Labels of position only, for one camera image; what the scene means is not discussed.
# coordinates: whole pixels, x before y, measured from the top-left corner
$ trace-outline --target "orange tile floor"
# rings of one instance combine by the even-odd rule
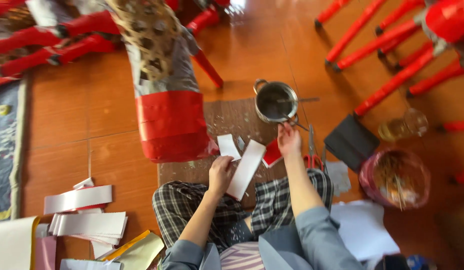
[[[285,82],[303,98],[320,97],[320,102],[301,104],[299,117],[303,124],[314,125],[316,144],[322,149],[332,128],[392,76],[375,55],[340,74],[324,67],[328,50],[371,0],[353,0],[321,32],[314,29],[314,17],[331,0],[231,2],[237,13],[196,37],[225,81],[223,89],[215,89],[195,67],[205,101],[253,97],[252,86],[258,78]],[[398,1],[387,2],[343,55],[374,39],[374,27],[397,5]],[[391,63],[425,39],[417,34],[406,41],[391,53]],[[411,83],[430,76],[454,57],[453,52],[441,56]],[[121,243],[147,229],[160,234],[151,206],[157,166],[144,157],[139,143],[126,51],[89,54],[63,67],[40,66],[32,77],[22,216],[41,215],[44,196],[69,191],[91,174],[97,185],[114,185],[114,202],[106,211],[126,211],[129,216]],[[404,97],[405,87],[370,111],[362,123],[377,133],[380,122],[402,115],[409,107],[423,111],[431,126],[464,119],[464,77],[413,100]],[[307,142],[307,132],[301,135]],[[421,209],[386,209],[386,227],[404,254],[419,253],[435,260],[441,269],[454,269],[456,258],[440,238],[434,218],[464,201],[464,186],[448,184],[449,175],[464,169],[464,133],[443,135],[431,130],[421,139],[401,141],[398,146],[422,157],[432,173],[432,188],[429,203]],[[350,172],[349,177],[352,189],[336,201],[364,197],[357,176]],[[89,242],[59,239],[58,262],[92,257]]]

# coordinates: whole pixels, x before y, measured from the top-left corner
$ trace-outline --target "rug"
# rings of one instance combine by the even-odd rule
[[[235,145],[240,136],[247,146],[250,140],[263,145],[269,144],[277,138],[277,124],[265,123],[258,117],[255,111],[254,98],[239,99],[233,101],[204,102],[204,117],[207,123],[207,131],[217,142],[218,135],[232,134]],[[209,169],[217,156],[209,156],[205,159],[191,162],[171,162],[157,164],[159,187],[170,181],[182,181],[209,185]],[[232,169],[239,164],[232,163]],[[247,187],[241,201],[244,209],[253,209],[256,205],[255,183],[263,183],[279,179],[287,175],[283,161],[267,169],[261,162],[255,172],[252,181]]]
[[[0,86],[0,221],[19,218],[20,165],[26,106],[26,79]]]

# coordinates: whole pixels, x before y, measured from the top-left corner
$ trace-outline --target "scissors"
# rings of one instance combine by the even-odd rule
[[[320,157],[316,154],[316,145],[314,143],[314,128],[312,124],[309,125],[309,153],[303,157],[303,160],[307,162],[309,169],[318,169],[324,171],[324,164]]]

